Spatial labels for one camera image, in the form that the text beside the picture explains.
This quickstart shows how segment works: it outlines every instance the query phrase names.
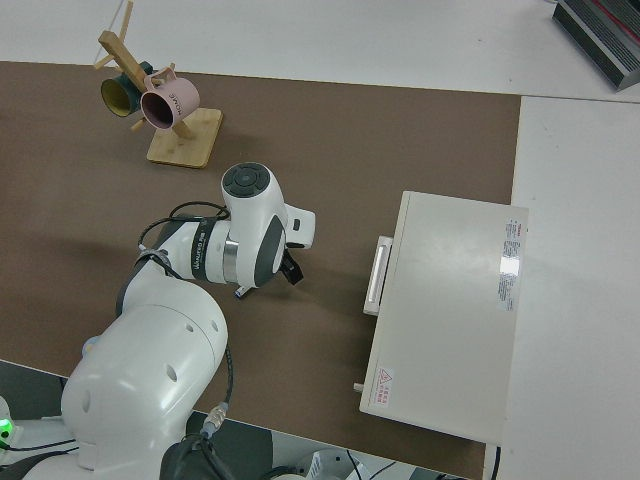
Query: green mug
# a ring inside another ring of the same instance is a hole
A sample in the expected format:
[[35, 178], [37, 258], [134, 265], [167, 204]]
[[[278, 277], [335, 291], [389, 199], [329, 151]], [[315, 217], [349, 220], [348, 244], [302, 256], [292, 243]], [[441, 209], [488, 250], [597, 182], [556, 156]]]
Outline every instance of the green mug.
[[[147, 62], [142, 62], [140, 67], [147, 75], [153, 73], [153, 67]], [[142, 92], [124, 73], [102, 82], [100, 93], [107, 108], [119, 117], [126, 117], [140, 110]]]

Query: white box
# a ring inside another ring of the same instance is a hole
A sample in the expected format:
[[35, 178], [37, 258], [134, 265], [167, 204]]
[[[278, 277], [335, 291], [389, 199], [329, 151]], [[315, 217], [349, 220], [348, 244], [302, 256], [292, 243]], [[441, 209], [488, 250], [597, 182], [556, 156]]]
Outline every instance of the white box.
[[361, 411], [501, 444], [527, 216], [404, 192]]

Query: white table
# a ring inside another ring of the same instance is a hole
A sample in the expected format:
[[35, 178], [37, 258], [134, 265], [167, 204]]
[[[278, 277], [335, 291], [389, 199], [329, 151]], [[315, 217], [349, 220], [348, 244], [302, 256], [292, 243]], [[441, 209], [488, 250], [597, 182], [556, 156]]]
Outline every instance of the white table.
[[[92, 63], [118, 3], [5, 0], [0, 60]], [[513, 191], [530, 209], [528, 257], [500, 478], [634, 478], [640, 106], [612, 102], [640, 103], [640, 86], [614, 93], [553, 8], [138, 0], [127, 45], [183, 71], [530, 96]]]
[[[0, 60], [93, 63], [118, 4], [4, 0]], [[640, 85], [614, 92], [553, 9], [544, 0], [138, 0], [127, 46], [182, 71], [640, 102]]]

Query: pink mug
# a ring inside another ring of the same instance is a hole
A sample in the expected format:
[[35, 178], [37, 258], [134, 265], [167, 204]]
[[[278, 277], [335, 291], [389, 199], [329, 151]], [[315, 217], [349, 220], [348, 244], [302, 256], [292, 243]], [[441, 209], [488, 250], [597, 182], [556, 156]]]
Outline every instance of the pink mug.
[[[154, 85], [153, 78], [166, 74], [162, 85]], [[184, 120], [200, 105], [200, 95], [195, 85], [166, 67], [147, 75], [144, 79], [147, 91], [142, 94], [140, 108], [145, 118], [156, 128], [167, 129]]]

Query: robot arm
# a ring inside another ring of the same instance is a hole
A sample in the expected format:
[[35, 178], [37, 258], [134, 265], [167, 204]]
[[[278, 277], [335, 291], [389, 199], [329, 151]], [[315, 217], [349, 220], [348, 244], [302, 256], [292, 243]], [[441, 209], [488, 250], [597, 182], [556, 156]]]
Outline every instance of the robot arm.
[[260, 287], [290, 259], [287, 245], [309, 248], [315, 231], [314, 214], [286, 205], [262, 165], [232, 167], [222, 188], [230, 219], [174, 217], [143, 247], [117, 319], [63, 393], [77, 452], [47, 458], [24, 478], [156, 480], [161, 464], [190, 451], [176, 446], [224, 357], [227, 327], [215, 300], [184, 280]]

